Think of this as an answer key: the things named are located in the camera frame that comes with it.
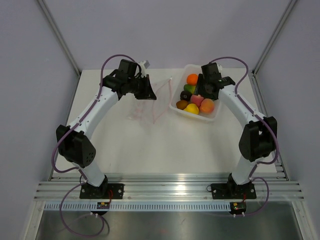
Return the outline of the black toy avocado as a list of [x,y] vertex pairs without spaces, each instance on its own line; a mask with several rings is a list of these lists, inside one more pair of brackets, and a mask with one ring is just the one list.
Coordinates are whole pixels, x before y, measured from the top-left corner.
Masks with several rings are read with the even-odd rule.
[[180,93],[179,97],[180,97],[180,100],[184,100],[184,101],[189,102],[189,101],[191,100],[192,95],[193,95],[193,94],[192,94],[191,92],[189,92],[189,91],[187,91],[187,90],[183,90],[183,91]]

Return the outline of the orange toy peach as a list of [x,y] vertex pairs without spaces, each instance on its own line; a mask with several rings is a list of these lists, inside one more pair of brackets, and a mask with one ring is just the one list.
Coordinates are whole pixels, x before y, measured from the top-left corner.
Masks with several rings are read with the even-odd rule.
[[212,99],[205,98],[199,107],[199,111],[204,114],[211,114],[215,109],[215,103]]

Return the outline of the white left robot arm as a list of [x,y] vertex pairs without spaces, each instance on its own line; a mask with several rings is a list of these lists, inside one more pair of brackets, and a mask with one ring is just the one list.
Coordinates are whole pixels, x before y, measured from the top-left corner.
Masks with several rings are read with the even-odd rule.
[[108,75],[100,74],[98,91],[82,113],[69,125],[56,129],[54,151],[70,162],[84,179],[80,184],[81,199],[111,197],[108,178],[95,163],[97,151],[91,138],[106,113],[126,94],[133,94],[137,100],[156,100],[146,73],[149,65],[148,61],[135,62],[123,56],[117,69]]

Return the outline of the yellow toy lemon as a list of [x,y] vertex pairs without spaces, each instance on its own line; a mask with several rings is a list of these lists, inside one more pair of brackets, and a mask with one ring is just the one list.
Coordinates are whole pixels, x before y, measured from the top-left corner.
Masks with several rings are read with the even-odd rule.
[[198,108],[198,106],[194,103],[190,103],[186,106],[186,108],[184,109],[185,112],[191,113],[191,114],[195,114],[198,115],[200,110]]

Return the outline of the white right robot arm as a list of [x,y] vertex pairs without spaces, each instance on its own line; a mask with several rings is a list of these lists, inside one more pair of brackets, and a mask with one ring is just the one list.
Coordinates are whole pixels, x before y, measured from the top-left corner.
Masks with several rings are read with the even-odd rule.
[[222,77],[218,65],[201,66],[195,94],[210,100],[219,100],[233,113],[242,126],[238,147],[241,154],[236,169],[229,174],[226,183],[211,184],[213,199],[255,199],[252,176],[258,165],[271,165],[276,160],[266,161],[279,151],[277,120],[266,117],[239,93],[239,84],[229,76]]

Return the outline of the clear zip top bag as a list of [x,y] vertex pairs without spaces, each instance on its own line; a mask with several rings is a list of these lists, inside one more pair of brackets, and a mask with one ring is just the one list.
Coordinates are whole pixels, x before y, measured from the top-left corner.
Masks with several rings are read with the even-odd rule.
[[155,124],[168,110],[173,97],[173,77],[151,83],[156,100],[133,99],[127,118],[144,125]]

